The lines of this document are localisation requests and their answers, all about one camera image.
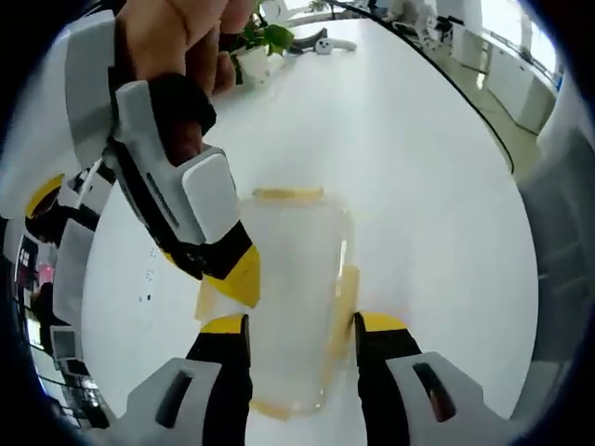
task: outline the finger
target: finger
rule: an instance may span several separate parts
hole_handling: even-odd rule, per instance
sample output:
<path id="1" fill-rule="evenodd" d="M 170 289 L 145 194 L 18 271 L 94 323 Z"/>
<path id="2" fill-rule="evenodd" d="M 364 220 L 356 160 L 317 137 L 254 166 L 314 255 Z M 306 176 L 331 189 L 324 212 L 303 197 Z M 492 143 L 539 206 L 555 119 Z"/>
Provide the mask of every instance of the finger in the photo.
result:
<path id="1" fill-rule="evenodd" d="M 207 96 L 215 88 L 219 54 L 219 26 L 208 32 L 186 53 L 186 75 L 196 80 Z"/>
<path id="2" fill-rule="evenodd" d="M 230 0 L 221 16 L 221 32 L 239 34 L 248 23 L 255 0 Z"/>
<path id="3" fill-rule="evenodd" d="M 162 2 L 139 4 L 129 0 L 116 23 L 120 69 L 132 71 L 138 79 L 152 79 L 164 72 L 185 72 L 187 37 L 170 7 Z"/>
<path id="4" fill-rule="evenodd" d="M 155 0 L 177 11 L 188 35 L 188 48 L 194 46 L 221 20 L 227 0 Z"/>
<path id="5" fill-rule="evenodd" d="M 221 51 L 217 57 L 217 74 L 213 95 L 224 93 L 235 86 L 235 67 L 231 62 L 230 53 Z"/>

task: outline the white device on table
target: white device on table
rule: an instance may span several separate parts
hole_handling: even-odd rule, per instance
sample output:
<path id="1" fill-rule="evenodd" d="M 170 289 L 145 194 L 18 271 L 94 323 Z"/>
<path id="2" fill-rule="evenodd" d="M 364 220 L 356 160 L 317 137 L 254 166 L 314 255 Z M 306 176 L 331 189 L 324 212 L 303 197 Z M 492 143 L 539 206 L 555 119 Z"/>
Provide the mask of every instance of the white device on table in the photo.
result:
<path id="1" fill-rule="evenodd" d="M 355 51 L 357 45 L 348 40 L 331 39 L 329 37 L 318 39 L 314 44 L 314 51 L 318 54 L 330 54 L 335 48 Z"/>

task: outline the white table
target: white table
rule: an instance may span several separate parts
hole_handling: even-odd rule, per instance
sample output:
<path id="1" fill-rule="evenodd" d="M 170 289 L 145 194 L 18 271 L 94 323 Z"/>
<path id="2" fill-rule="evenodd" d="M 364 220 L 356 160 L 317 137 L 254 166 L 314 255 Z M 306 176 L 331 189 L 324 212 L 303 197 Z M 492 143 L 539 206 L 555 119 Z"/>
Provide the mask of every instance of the white table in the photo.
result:
<path id="1" fill-rule="evenodd" d="M 321 185 L 342 196 L 355 220 L 360 308 L 408 321 L 423 349 L 482 384 L 487 404 L 508 416 L 533 351 L 537 273 L 506 163 L 479 116 L 405 43 L 367 20 L 296 32 L 322 26 L 357 51 L 287 58 L 270 85 L 218 99 L 206 141 L 226 150 L 240 196 Z M 199 329 L 199 284 L 152 249 L 114 189 L 88 262 L 83 340 L 117 415 Z M 143 289 L 154 290 L 150 302 L 139 302 Z M 251 413 L 247 443 L 365 444 L 356 376 L 349 368 L 316 416 Z"/>

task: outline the grey gripper cover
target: grey gripper cover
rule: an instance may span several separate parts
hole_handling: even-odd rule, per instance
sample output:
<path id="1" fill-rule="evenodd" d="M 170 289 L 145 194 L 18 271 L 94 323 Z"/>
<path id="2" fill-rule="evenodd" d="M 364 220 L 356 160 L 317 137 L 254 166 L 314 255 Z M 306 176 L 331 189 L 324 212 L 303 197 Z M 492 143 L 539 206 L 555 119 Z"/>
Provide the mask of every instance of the grey gripper cover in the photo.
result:
<path id="1" fill-rule="evenodd" d="M 434 415 L 426 389 L 414 370 L 414 365 L 420 363 L 433 370 L 455 406 L 455 415 L 446 421 L 439 422 Z M 401 392 L 414 446 L 505 445 L 524 427 L 492 412 L 483 403 L 482 387 L 438 353 L 389 360 L 387 365 Z"/>
<path id="2" fill-rule="evenodd" d="M 126 413 L 105 430 L 86 432 L 91 444 L 104 446 L 200 446 L 206 406 L 221 364 L 173 359 L 128 396 Z M 172 427 L 162 426 L 158 413 L 179 376 L 191 379 Z"/>

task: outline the white flower pot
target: white flower pot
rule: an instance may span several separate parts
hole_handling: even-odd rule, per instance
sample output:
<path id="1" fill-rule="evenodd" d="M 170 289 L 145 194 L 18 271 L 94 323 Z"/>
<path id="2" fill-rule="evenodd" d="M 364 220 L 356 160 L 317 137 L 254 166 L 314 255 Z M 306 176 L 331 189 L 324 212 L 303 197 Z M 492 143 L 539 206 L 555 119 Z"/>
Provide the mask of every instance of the white flower pot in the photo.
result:
<path id="1" fill-rule="evenodd" d="M 271 77 L 271 67 L 265 46 L 248 50 L 242 48 L 235 52 L 235 57 L 238 59 L 246 84 L 265 85 L 267 83 Z"/>

